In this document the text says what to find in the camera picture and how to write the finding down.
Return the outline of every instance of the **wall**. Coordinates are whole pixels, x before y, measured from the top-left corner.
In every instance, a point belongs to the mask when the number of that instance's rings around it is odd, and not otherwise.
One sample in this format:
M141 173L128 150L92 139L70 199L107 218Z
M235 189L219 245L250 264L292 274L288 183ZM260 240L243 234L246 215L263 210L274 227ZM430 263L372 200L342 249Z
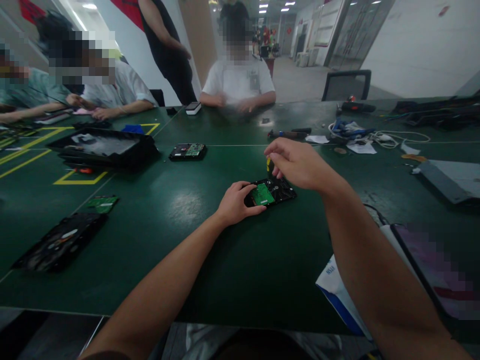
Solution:
M155 64L145 33L109 0L94 0L94 3L110 31L115 33L115 40L122 54L125 55L131 67L135 69L145 84L150 89L163 90L166 106L180 105L180 101L170 83L162 76L157 64ZM170 0L163 3L175 24L180 42L192 52L178 2ZM193 90L199 97L201 86L193 58L190 61L190 66L193 71Z
M362 69L405 98L454 95L480 70L479 13L480 1L396 0Z

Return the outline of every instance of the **floor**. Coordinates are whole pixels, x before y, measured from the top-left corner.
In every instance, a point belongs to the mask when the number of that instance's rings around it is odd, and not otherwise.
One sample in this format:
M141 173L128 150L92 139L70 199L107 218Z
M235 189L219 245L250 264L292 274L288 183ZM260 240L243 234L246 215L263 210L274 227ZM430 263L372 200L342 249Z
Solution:
M275 59L273 84L277 103L319 102L327 82L327 74L333 70L323 66L297 67L287 56ZM400 96L370 86L368 100L398 99Z

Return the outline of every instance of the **blue object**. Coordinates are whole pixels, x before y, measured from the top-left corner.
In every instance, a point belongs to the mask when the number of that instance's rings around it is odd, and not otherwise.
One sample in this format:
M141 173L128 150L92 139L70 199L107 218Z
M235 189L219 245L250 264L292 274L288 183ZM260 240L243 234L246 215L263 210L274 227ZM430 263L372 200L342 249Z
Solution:
M145 135L141 125L125 125L122 129L124 133L135 133Z

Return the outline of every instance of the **person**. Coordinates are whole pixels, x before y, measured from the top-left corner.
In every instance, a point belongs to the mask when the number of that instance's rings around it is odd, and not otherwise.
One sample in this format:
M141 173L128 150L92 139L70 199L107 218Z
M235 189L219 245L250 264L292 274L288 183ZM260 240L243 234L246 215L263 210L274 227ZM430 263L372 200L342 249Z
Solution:
M70 94L46 72L20 66L10 51L0 49L0 123L45 116L68 107Z
M249 49L249 26L249 13L241 2L222 7L220 32L227 59L217 60L211 67L200 94L202 104L217 108L232 105L240 112L251 113L277 100L267 64Z
M72 93L66 98L71 106L92 111L92 117L100 121L158 107L149 88L130 65L103 57L102 53L99 49L82 50L81 65L92 77L87 78L82 95Z
M192 86L192 58L180 43L174 22L161 0L138 0L141 20L151 54L163 77L170 83L182 105L197 101Z
M264 154L274 162L274 176L285 176L292 184L319 194L341 278L386 359L410 359L412 354L418 359L471 359L451 339L427 293L384 237L360 197L311 145L278 138ZM80 358L146 359L180 312L220 233L266 210L264 206L248 208L244 204L244 198L255 187L245 181L232 184L218 210L143 278ZM298 346L287 348L286 341L262 348L267 342L263 342L259 330L250 342L244 337L232 343L225 336L223 341L210 359L259 359L259 354L268 359L308 358ZM215 344L210 340L200 345L207 349Z

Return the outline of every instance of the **white t-shirt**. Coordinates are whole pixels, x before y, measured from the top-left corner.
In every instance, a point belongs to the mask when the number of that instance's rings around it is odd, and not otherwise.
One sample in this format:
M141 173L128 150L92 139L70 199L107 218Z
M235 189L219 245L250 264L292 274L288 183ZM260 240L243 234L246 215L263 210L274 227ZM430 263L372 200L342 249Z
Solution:
M252 57L241 65L217 60L202 91L212 96L224 92L227 105L235 105L241 100L275 91L275 87L265 61Z
M158 107L147 85L132 67L122 61L115 60L115 86L102 84L86 84L81 96L101 108L118 108L147 100Z

